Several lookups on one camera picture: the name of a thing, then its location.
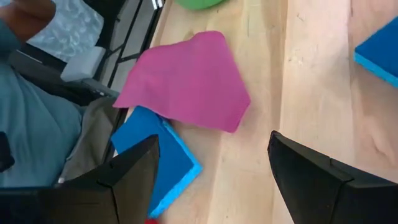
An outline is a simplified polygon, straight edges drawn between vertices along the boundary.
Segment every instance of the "green object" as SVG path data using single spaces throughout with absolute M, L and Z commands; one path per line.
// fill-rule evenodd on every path
M 224 0 L 175 0 L 182 7 L 187 9 L 206 9 Z

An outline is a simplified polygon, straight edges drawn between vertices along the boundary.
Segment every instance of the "pink fabric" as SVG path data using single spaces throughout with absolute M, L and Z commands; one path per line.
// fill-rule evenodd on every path
M 209 31 L 145 51 L 114 106 L 139 105 L 169 119 L 233 133 L 249 104 L 224 36 Z

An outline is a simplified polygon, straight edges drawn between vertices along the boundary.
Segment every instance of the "white object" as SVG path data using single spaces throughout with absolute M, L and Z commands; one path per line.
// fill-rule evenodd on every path
M 159 4 L 159 8 L 163 7 L 163 0 L 157 0 L 157 3 Z
M 61 79 L 65 82 L 72 82 L 93 78 L 104 54 L 104 48 L 93 47 L 91 50 L 72 57 L 63 70 Z
M 156 0 L 152 0 L 152 5 L 153 5 L 154 9 L 157 9 Z

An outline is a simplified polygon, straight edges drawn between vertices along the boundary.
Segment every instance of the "wooden surface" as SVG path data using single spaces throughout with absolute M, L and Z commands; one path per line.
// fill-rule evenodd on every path
M 398 90 L 352 62 L 397 15 L 395 0 L 229 0 L 197 12 L 167 1 L 152 45 L 221 31 L 252 104 L 234 134 L 173 123 L 204 170 L 163 223 L 292 223 L 269 167 L 273 129 L 398 182 Z

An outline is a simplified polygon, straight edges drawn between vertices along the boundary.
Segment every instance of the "blue foam pad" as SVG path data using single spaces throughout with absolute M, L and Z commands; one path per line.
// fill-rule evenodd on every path
M 157 218 L 194 180 L 202 167 L 169 123 L 138 106 L 111 137 L 120 154 L 151 134 L 159 135 L 160 159 L 148 216 Z
M 398 88 L 398 17 L 357 46 L 354 61 Z

